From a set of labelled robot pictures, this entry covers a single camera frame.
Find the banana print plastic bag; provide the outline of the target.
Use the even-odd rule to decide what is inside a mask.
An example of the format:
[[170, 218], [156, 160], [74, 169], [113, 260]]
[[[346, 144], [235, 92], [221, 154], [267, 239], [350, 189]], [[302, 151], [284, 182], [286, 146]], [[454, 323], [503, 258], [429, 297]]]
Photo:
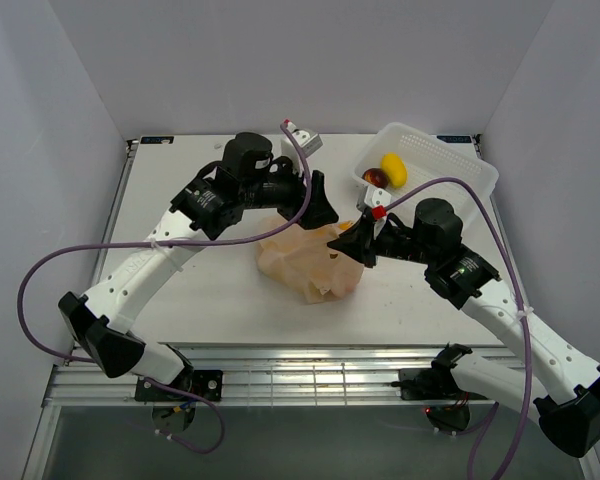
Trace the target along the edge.
[[266, 276], [304, 296], [309, 304], [342, 299], [359, 284], [364, 266], [327, 247], [341, 233], [336, 222], [314, 230], [294, 224], [255, 244]]

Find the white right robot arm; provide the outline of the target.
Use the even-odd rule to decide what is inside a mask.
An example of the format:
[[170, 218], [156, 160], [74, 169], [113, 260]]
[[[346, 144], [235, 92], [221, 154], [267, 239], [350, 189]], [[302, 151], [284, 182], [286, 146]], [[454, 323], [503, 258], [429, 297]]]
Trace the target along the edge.
[[584, 457], [600, 440], [600, 363], [577, 350], [531, 308], [520, 308], [499, 272], [462, 242], [463, 222], [449, 202], [418, 203], [412, 226], [383, 207], [366, 208], [330, 249], [372, 268], [386, 257], [425, 265], [442, 299], [489, 330], [529, 373], [447, 345], [402, 388], [424, 396], [475, 393], [522, 413], [563, 453]]

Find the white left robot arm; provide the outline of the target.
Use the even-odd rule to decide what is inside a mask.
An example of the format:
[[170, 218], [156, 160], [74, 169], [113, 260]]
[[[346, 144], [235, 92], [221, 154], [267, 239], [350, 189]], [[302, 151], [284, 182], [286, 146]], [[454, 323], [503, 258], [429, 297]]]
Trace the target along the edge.
[[124, 374], [157, 383], [170, 399], [194, 389], [190, 362], [168, 345], [150, 342], [133, 330], [149, 300], [184, 265], [238, 224], [245, 211], [276, 209], [287, 225], [315, 230], [339, 217], [325, 193], [322, 172], [307, 159], [322, 145], [320, 136], [292, 124], [273, 154], [264, 136], [241, 132], [224, 147], [221, 160], [204, 166], [171, 201], [147, 237], [147, 248], [131, 253], [104, 280], [83, 294], [66, 293], [59, 310], [76, 341], [109, 378]]

